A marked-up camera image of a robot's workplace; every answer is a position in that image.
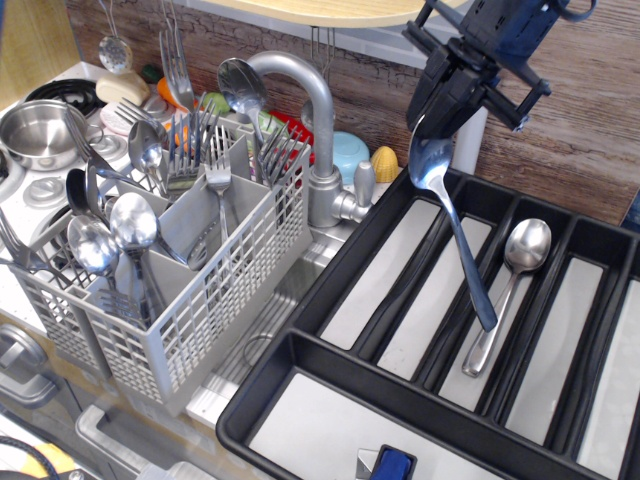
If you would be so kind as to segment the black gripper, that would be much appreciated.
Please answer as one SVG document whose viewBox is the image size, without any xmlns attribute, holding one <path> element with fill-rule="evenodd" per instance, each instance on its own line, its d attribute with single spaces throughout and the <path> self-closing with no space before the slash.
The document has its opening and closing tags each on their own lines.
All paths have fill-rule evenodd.
<svg viewBox="0 0 640 480">
<path fill-rule="evenodd" d="M 419 139 L 453 136 L 481 107 L 522 129 L 549 82 L 528 65 L 552 27 L 548 1 L 427 1 L 403 35 L 427 56 L 406 114 Z"/>
</svg>

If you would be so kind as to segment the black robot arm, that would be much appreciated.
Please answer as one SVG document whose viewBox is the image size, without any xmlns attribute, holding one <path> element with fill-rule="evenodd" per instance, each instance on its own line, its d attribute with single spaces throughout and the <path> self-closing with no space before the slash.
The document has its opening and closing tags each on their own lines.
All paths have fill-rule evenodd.
<svg viewBox="0 0 640 480">
<path fill-rule="evenodd" d="M 475 113 L 487 109 L 520 131 L 549 82 L 528 65 L 562 18 L 586 20 L 595 10 L 572 10 L 567 1 L 475 1 L 461 14 L 442 1 L 427 1 L 403 36 L 427 57 L 406 121 L 420 139 L 453 136 Z"/>
</svg>

